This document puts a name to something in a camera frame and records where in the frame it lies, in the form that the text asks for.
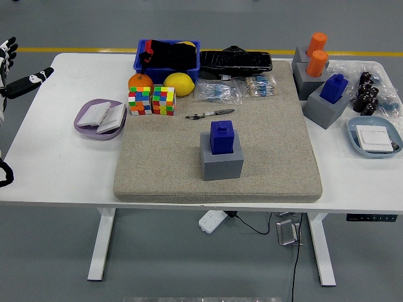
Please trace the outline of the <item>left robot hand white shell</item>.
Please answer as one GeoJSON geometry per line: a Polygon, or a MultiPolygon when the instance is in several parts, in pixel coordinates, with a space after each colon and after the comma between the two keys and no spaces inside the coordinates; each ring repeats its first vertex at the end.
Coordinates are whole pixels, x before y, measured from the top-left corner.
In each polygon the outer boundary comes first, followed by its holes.
{"type": "Polygon", "coordinates": [[[14,82],[6,83],[7,74],[13,66],[13,59],[16,57],[18,44],[13,36],[1,44],[1,124],[4,122],[4,111],[7,100],[16,99],[28,92],[40,87],[54,72],[54,69],[47,67],[35,74],[22,77],[14,82]]]}

